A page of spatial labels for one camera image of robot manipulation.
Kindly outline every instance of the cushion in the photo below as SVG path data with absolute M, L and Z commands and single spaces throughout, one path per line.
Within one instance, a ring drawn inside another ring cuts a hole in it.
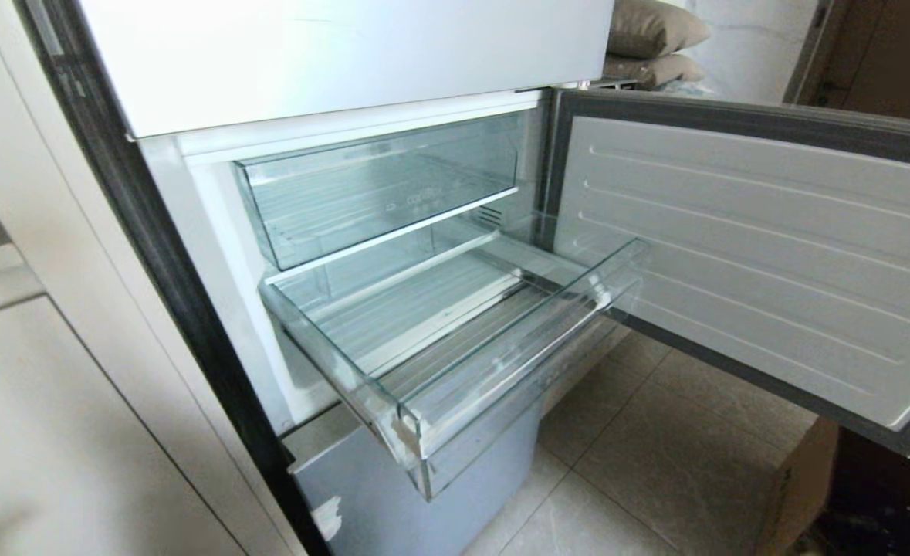
M 684 54 L 667 54 L 650 60 L 625 59 L 606 54 L 602 74 L 605 77 L 637 79 L 643 89 L 654 89 L 674 79 L 701 81 L 705 78 L 702 67 Z
M 677 6 L 659 0 L 616 0 L 606 52 L 654 59 L 708 37 L 709 26 Z

